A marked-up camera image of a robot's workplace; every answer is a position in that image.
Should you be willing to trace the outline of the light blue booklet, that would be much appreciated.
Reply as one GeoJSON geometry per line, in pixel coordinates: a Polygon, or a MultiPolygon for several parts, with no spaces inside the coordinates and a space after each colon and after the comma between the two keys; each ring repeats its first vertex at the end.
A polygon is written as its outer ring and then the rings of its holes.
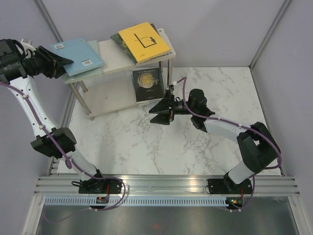
{"type": "Polygon", "coordinates": [[[73,61],[73,63],[64,66],[68,76],[75,76],[104,65],[104,61],[98,54],[98,42],[96,40],[87,42],[83,38],[78,38],[49,46],[53,53],[73,61]]]}

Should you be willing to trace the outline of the black Moon and Sixpence book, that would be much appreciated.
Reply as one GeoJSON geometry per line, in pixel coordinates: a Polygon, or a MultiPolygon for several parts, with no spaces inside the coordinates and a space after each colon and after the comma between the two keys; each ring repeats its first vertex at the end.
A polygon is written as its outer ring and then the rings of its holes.
{"type": "Polygon", "coordinates": [[[159,100],[164,97],[164,84],[160,68],[134,70],[132,72],[137,103],[159,100]]]}

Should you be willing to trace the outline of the pale grey-green booklet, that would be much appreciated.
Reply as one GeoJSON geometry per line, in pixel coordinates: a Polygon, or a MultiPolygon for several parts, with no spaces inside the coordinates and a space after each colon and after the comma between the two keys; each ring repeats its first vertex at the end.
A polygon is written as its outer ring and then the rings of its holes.
{"type": "Polygon", "coordinates": [[[69,59],[74,63],[66,66],[64,82],[71,83],[100,75],[104,61],[99,55],[98,42],[96,40],[86,42],[82,38],[69,42],[71,42],[69,59]]]}

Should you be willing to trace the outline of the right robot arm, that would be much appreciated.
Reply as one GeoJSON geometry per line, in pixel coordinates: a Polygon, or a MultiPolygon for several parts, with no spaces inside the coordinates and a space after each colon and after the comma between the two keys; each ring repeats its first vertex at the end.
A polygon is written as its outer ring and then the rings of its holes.
{"type": "Polygon", "coordinates": [[[176,115],[191,115],[194,127],[205,133],[213,133],[238,144],[242,160],[222,179],[208,180],[211,194],[251,193],[250,177],[265,170],[275,159],[281,160],[281,151],[271,133],[261,122],[244,127],[217,116],[207,107],[203,90],[192,89],[187,101],[175,97],[167,90],[152,109],[150,122],[169,125],[176,115]]]}

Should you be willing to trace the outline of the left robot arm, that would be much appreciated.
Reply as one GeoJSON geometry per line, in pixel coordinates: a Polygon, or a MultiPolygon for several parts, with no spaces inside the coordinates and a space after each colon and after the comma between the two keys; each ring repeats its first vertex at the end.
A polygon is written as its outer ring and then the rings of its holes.
{"type": "Polygon", "coordinates": [[[125,183],[113,176],[103,176],[76,149],[77,141],[67,127],[59,127],[46,113],[36,89],[34,77],[43,74],[48,78],[59,78],[71,59],[61,57],[46,48],[26,48],[13,39],[0,41],[0,84],[5,86],[18,100],[30,124],[35,140],[32,148],[47,156],[63,159],[68,169],[74,169],[80,181],[72,185],[85,194],[120,194],[126,191],[125,183]]]}

